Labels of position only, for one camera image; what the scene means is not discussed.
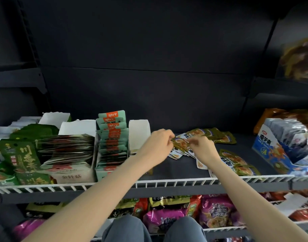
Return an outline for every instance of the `blue box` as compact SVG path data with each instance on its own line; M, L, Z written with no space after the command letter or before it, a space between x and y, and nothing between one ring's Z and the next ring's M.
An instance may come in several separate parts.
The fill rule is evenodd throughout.
M270 163L279 174L306 175L308 166L293 164L285 153L283 144L269 127L262 125L252 149Z

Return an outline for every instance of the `gray pants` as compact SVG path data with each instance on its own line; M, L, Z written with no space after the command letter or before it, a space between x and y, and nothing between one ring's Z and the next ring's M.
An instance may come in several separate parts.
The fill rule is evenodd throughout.
M142 221L134 216L125 215L115 219L104 231L103 242L152 242L149 232ZM191 217L177 220L165 235L164 242L206 242L201 226Z

